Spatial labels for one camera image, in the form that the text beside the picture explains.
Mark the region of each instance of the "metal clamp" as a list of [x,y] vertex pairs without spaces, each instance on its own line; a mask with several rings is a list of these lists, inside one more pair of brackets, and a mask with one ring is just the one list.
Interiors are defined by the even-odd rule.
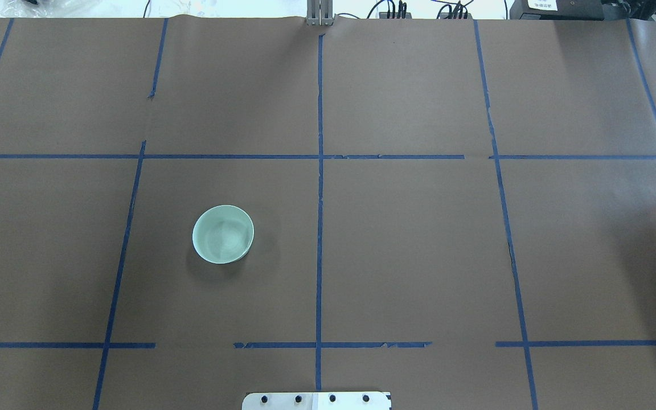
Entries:
[[307,0],[308,26],[333,26],[333,0]]

